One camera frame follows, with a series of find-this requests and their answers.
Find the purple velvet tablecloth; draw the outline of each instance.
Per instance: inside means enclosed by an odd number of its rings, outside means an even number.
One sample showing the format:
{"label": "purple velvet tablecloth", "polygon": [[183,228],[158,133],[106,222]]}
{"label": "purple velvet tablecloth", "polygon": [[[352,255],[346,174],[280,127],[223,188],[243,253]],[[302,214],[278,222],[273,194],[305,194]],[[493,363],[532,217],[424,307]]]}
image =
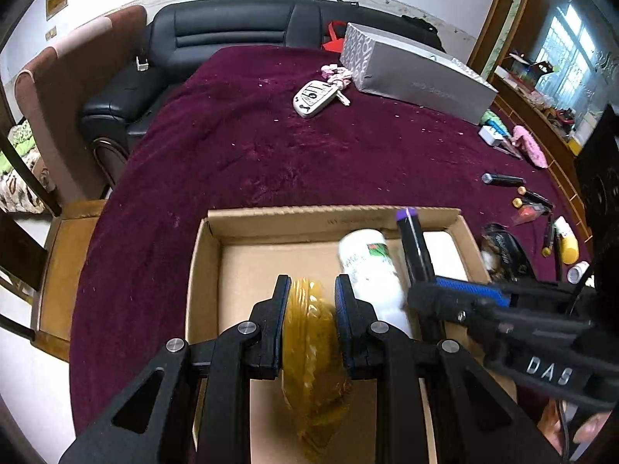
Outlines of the purple velvet tablecloth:
{"label": "purple velvet tablecloth", "polygon": [[[98,221],[79,283],[70,392],[80,433],[161,348],[184,336],[198,224],[209,209],[387,204],[460,208],[473,234],[511,224],[513,189],[484,172],[522,176],[569,216],[547,171],[488,147],[478,128],[419,106],[346,91],[303,120],[293,95],[331,52],[231,47],[217,52],[157,115]],[[511,228],[539,278],[544,220]]]}

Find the pink scrunchie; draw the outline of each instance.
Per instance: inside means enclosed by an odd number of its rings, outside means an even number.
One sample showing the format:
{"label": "pink scrunchie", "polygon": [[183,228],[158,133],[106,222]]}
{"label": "pink scrunchie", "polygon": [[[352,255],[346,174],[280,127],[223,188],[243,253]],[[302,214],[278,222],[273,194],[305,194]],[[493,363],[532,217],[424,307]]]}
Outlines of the pink scrunchie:
{"label": "pink scrunchie", "polygon": [[511,142],[516,148],[520,148],[528,155],[528,158],[531,159],[535,167],[539,167],[540,169],[546,169],[548,167],[544,152],[531,133],[522,125],[516,125],[514,127],[514,135],[511,138]]}

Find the floor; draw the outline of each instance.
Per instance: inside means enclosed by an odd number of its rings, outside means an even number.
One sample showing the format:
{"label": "floor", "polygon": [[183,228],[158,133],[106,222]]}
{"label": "floor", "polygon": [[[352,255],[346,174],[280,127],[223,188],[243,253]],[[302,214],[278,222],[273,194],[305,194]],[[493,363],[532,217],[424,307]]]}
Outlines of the floor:
{"label": "floor", "polygon": [[[32,216],[17,221],[43,245],[50,219]],[[0,313],[30,326],[31,307],[0,288]],[[48,464],[56,464],[75,439],[69,398],[69,365],[0,329],[0,396],[32,447]]]}

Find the yellow plastic package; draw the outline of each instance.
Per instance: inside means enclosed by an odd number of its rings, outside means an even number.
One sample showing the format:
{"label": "yellow plastic package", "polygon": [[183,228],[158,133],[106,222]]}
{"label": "yellow plastic package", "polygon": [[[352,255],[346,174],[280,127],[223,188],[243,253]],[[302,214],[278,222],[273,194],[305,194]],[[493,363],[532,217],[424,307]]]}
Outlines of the yellow plastic package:
{"label": "yellow plastic package", "polygon": [[303,451],[313,462],[321,461],[340,426],[351,390],[334,312],[319,284],[292,283],[282,328],[282,390]]}

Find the silver bolt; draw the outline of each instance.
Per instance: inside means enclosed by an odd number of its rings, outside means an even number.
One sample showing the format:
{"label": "silver bolt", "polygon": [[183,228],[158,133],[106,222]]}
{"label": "silver bolt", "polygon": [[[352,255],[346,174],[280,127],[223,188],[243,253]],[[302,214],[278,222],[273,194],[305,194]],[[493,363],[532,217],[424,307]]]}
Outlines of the silver bolt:
{"label": "silver bolt", "polygon": [[182,338],[170,338],[165,345],[165,348],[171,353],[177,353],[183,347],[185,347],[185,340]]}
{"label": "silver bolt", "polygon": [[256,328],[258,328],[256,326],[256,323],[253,323],[251,321],[243,321],[242,323],[240,323],[236,329],[238,330],[239,333],[242,334],[250,334],[253,333],[254,331],[256,331]]}
{"label": "silver bolt", "polygon": [[446,353],[457,353],[460,350],[460,346],[455,340],[445,340],[441,347]]}
{"label": "silver bolt", "polygon": [[369,325],[369,329],[374,333],[387,333],[387,331],[389,331],[389,325],[385,321],[374,321]]}
{"label": "silver bolt", "polygon": [[499,323],[498,330],[501,333],[511,333],[514,331],[514,325],[512,323]]}

